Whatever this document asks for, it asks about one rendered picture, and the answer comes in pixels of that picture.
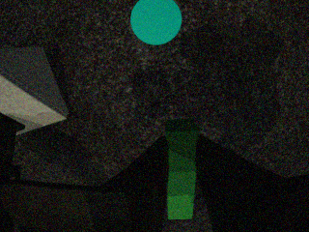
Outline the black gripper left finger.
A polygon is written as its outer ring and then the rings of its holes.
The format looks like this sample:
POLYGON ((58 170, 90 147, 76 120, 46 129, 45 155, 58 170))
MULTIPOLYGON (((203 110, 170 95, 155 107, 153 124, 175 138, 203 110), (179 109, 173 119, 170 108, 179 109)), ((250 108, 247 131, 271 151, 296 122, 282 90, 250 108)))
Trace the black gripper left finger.
POLYGON ((1 202, 20 232, 161 232, 169 140, 160 136, 99 187, 10 181, 1 202))

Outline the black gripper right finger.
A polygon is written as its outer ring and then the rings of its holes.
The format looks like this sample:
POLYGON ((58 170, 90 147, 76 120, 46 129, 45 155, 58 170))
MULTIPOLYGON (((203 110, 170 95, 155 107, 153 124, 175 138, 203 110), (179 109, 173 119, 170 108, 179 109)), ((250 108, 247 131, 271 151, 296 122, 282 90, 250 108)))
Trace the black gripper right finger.
POLYGON ((194 162, 213 232, 290 232, 309 213, 309 174, 281 177, 202 135, 194 162))

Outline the green rectangular post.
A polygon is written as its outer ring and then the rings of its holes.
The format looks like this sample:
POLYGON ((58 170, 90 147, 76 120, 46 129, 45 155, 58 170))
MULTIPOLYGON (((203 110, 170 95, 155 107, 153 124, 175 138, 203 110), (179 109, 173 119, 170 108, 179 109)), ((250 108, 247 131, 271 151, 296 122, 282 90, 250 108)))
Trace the green rectangular post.
POLYGON ((169 140, 167 219, 192 219, 196 186, 196 139, 194 119, 165 120, 169 140))

